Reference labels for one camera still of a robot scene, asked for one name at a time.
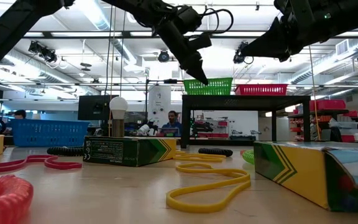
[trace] blue shirt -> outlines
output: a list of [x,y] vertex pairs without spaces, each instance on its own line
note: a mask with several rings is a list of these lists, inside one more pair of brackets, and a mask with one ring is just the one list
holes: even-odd
[[177,136],[181,136],[181,123],[179,122],[175,122],[174,124],[168,122],[167,124],[164,124],[162,128],[178,128],[179,134],[177,134]]

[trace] table leg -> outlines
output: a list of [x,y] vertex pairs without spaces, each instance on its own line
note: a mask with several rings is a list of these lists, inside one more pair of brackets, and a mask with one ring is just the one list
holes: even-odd
[[182,149],[186,149],[187,145],[189,145],[190,141],[190,109],[187,107],[185,101],[182,103],[181,107],[181,125],[182,125],[182,133],[181,133],[181,142],[180,147]]
[[272,141],[277,141],[277,111],[272,111]]
[[304,142],[310,142],[310,107],[309,107],[309,101],[304,101],[303,102],[303,138],[304,138]]

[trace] monitor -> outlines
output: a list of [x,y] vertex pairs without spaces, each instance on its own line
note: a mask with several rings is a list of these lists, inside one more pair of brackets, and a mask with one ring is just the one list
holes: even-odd
[[110,95],[80,96],[78,102],[78,120],[107,121],[110,114]]

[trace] blue basket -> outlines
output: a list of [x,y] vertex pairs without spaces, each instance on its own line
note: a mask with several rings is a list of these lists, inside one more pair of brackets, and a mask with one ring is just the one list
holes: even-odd
[[19,147],[82,146],[89,122],[13,119],[13,141]]

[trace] green object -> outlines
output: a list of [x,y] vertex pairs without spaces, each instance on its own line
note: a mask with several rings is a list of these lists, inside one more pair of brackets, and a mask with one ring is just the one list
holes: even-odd
[[188,95],[230,95],[233,78],[210,78],[208,86],[198,80],[185,80]]
[[249,162],[252,165],[255,165],[255,161],[254,161],[254,150],[247,150],[242,154],[242,158],[246,161]]
[[109,138],[85,136],[84,162],[121,166],[144,166],[172,159],[176,139]]

